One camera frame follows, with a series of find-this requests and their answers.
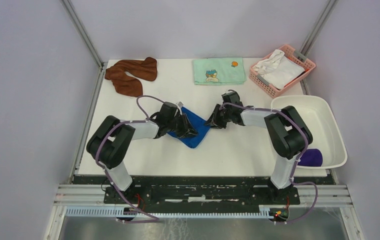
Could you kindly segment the blue towel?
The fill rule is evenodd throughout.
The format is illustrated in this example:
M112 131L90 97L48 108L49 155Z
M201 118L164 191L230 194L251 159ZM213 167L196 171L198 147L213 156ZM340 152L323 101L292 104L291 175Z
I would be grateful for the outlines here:
M205 136L210 130L210 127L207 125L204 125L206 122L205 119L203 119L196 113L192 112L191 110L187 109L186 107L184 106L181 107L181 111L183 114L187 115L189 122L197 131L197 135L193 137L178 138L177 135L172 131L169 131L167 134L171 136L172 138L180 140L187 147L191 149L195 149L204 140Z

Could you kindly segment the purple towel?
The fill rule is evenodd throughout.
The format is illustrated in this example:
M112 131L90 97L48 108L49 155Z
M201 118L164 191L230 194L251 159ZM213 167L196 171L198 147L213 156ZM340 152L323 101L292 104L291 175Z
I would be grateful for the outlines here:
M298 166L321 167L323 164L323 154L317 148L307 149L301 156Z

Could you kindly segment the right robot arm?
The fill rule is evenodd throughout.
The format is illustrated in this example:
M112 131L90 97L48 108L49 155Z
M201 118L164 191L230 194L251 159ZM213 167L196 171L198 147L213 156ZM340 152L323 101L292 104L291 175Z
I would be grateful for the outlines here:
M267 130L277 159L266 196L271 203L280 204L287 198L286 189L294 183L301 157L313 142L311 131L292 105L281 109L245 106L234 90L221 97L222 103L215 105L204 124L212 129L225 129L228 123L234 123Z

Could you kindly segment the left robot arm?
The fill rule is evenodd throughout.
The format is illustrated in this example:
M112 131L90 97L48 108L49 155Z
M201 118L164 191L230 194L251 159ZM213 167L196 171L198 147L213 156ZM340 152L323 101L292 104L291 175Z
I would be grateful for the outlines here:
M172 133L178 139L196 137L199 133L181 108L171 102L144 120L120 120L107 116L87 142L86 151L101 167L109 182L117 189L116 197L125 204L132 202L136 191L124 164L132 141L159 139Z

